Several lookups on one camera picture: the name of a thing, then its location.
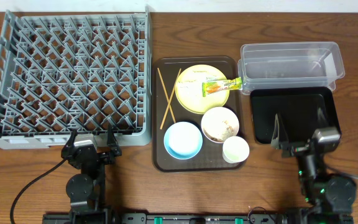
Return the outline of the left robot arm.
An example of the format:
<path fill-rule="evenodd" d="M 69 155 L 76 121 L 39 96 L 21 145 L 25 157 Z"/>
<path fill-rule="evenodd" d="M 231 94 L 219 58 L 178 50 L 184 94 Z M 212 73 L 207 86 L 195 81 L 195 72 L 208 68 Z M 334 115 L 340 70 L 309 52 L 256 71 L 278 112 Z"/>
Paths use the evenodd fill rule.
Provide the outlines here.
<path fill-rule="evenodd" d="M 66 184 L 71 207 L 68 218 L 72 224 L 111 224 L 117 221 L 114 211 L 105 204 L 105 167 L 113 165 L 116 157 L 122 155 L 111 126 L 107 129 L 106 144 L 109 150 L 98 152 L 92 134 L 79 135 L 74 130 L 62 149 L 62 159 L 80 170 Z"/>

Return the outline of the pink bowl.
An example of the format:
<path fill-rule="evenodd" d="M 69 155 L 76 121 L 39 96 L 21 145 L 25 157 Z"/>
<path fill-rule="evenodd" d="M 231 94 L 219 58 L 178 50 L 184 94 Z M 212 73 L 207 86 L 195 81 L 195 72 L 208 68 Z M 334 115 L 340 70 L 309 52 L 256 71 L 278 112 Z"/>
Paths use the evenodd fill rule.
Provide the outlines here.
<path fill-rule="evenodd" d="M 211 108 L 201 119 L 203 134 L 212 142 L 223 143 L 227 138 L 239 132 L 239 119 L 225 107 Z"/>

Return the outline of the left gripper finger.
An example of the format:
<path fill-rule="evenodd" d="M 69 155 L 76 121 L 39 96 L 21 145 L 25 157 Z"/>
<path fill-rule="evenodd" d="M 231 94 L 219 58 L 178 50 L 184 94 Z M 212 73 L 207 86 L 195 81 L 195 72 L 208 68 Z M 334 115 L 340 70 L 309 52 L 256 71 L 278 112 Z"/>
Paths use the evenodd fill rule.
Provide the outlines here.
<path fill-rule="evenodd" d="M 77 136 L 77 131 L 76 130 L 73 130 L 70 134 L 70 137 L 67 141 L 67 143 L 65 144 L 66 147 L 72 147 L 74 145 L 74 142 L 75 142 L 75 138 Z"/>
<path fill-rule="evenodd" d="M 111 124 L 108 125 L 108 129 L 107 129 L 107 143 L 106 144 L 110 149 L 117 149 L 117 147 L 118 147 L 116 138 L 115 138 L 114 133 L 112 131 L 112 125 Z"/>

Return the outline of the rice and peanut scraps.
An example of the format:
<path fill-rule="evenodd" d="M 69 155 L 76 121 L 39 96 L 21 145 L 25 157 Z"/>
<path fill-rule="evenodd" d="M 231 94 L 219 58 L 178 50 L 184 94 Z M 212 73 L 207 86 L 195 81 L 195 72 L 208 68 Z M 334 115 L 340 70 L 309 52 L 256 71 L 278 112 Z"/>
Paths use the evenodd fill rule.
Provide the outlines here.
<path fill-rule="evenodd" d="M 235 136 L 238 129 L 238 120 L 229 118 L 207 120 L 203 127 L 205 135 L 218 143 L 223 143 L 227 138 Z"/>

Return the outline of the white cup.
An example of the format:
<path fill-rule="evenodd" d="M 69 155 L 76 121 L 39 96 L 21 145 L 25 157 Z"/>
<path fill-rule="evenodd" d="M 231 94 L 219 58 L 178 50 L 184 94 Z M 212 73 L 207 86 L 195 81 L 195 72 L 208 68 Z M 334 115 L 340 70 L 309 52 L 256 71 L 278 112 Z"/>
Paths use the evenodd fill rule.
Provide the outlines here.
<path fill-rule="evenodd" d="M 231 164 L 245 161 L 250 154 L 247 141 L 239 136 L 227 138 L 223 143 L 223 159 Z"/>

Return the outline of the green yellow snack wrapper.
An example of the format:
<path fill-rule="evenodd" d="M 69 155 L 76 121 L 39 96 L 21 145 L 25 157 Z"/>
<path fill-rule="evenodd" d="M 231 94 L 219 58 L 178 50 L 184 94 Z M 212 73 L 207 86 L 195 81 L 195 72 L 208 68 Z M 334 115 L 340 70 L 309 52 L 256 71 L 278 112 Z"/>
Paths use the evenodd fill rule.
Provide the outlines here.
<path fill-rule="evenodd" d="M 233 80 L 214 80 L 202 83 L 203 97 L 226 90 L 241 90 L 242 78 L 237 77 Z"/>

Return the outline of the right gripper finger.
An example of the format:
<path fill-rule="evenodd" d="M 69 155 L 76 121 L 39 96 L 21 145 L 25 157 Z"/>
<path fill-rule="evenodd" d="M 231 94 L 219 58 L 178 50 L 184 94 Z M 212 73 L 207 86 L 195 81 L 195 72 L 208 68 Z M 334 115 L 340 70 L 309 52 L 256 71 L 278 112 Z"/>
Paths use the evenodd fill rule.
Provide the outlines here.
<path fill-rule="evenodd" d="M 317 122 L 318 122 L 318 128 L 327 128 L 329 126 L 326 113 L 322 108 L 317 109 Z"/>
<path fill-rule="evenodd" d="M 279 113 L 275 115 L 274 130 L 270 145 L 275 149 L 286 149 L 289 143 L 288 134 Z"/>

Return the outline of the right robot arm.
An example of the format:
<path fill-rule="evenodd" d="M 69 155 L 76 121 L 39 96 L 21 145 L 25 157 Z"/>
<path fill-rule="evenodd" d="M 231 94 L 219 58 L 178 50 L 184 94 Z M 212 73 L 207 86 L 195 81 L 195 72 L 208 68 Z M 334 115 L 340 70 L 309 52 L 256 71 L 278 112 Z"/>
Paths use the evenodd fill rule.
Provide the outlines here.
<path fill-rule="evenodd" d="M 324 111 L 319 108 L 318 123 L 306 141 L 291 142 L 283 119 L 275 115 L 270 145 L 282 151 L 282 157 L 294 157 L 298 163 L 301 193 L 311 207 L 290 208 L 278 214 L 275 223 L 353 223 L 352 204 L 356 200 L 357 185 L 344 174 L 330 174 L 324 155 L 333 152 L 340 142 L 341 133 L 331 126 Z"/>

